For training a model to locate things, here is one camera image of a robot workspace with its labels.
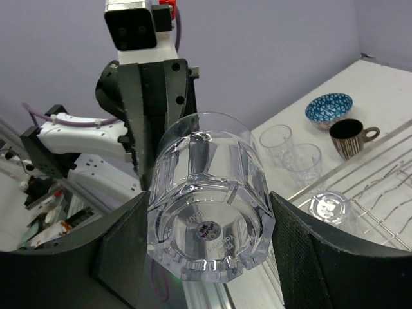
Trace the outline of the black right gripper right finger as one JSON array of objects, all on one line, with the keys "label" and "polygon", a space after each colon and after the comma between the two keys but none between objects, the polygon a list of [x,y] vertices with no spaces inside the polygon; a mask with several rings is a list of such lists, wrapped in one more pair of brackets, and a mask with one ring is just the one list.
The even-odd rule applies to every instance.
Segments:
[{"label": "black right gripper right finger", "polygon": [[352,236],[275,192],[272,243],[285,308],[411,308],[411,253]]}]

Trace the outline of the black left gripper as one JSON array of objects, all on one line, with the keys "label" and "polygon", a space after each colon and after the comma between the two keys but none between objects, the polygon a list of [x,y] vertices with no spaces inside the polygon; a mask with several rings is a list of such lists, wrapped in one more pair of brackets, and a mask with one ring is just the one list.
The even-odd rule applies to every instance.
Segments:
[{"label": "black left gripper", "polygon": [[180,118],[196,113],[194,81],[199,75],[199,68],[179,58],[145,64],[112,61],[98,79],[95,96],[100,107],[128,120],[142,190],[148,190],[151,183],[145,118],[151,132],[162,135]]}]

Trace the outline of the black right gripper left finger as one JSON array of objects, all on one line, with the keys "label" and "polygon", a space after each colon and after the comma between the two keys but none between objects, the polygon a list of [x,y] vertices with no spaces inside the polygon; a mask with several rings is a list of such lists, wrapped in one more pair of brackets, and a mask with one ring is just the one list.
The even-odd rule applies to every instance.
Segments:
[{"label": "black right gripper left finger", "polygon": [[149,192],[35,250],[1,253],[1,308],[137,308]]}]

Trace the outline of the clear glass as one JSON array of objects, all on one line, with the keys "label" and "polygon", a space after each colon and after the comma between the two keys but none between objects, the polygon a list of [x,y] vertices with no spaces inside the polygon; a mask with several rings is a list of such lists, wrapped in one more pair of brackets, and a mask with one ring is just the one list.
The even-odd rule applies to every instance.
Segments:
[{"label": "clear glass", "polygon": [[282,165],[297,189],[304,189],[315,183],[323,173],[323,156],[314,144],[296,144],[285,151]]},{"label": "clear glass", "polygon": [[337,191],[321,191],[312,196],[308,211],[318,220],[337,227],[355,221],[351,201]]},{"label": "clear glass", "polygon": [[275,226],[252,133],[195,113],[162,137],[147,210],[147,252],[184,281],[228,283],[267,258]]},{"label": "clear glass", "polygon": [[262,132],[259,142],[273,160],[281,160],[283,154],[293,146],[292,130],[284,124],[271,126]]}]

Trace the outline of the brown striped mug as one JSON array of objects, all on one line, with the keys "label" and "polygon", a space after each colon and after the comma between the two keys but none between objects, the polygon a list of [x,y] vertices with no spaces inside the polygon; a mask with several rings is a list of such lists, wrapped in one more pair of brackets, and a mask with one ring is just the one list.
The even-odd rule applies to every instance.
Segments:
[{"label": "brown striped mug", "polygon": [[349,160],[364,149],[364,144],[380,135],[378,127],[364,128],[357,119],[344,119],[336,122],[329,129],[333,146],[343,160]]}]

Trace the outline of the blue patterned bowl red outside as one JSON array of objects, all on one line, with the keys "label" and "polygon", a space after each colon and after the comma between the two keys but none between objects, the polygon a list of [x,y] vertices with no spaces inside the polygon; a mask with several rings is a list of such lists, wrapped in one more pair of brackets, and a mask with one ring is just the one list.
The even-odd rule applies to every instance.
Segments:
[{"label": "blue patterned bowl red outside", "polygon": [[348,118],[353,99],[345,93],[328,93],[312,100],[305,109],[306,118],[320,130],[329,130],[336,122]]}]

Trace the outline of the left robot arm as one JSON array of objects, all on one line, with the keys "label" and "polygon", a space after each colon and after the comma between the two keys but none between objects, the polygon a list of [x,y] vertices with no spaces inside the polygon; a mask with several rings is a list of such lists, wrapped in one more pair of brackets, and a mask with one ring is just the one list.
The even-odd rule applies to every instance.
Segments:
[{"label": "left robot arm", "polygon": [[179,119],[197,111],[199,69],[185,59],[147,64],[111,61],[95,88],[111,118],[70,115],[61,105],[21,135],[34,166],[47,176],[87,184],[128,201],[150,187],[159,143]]}]

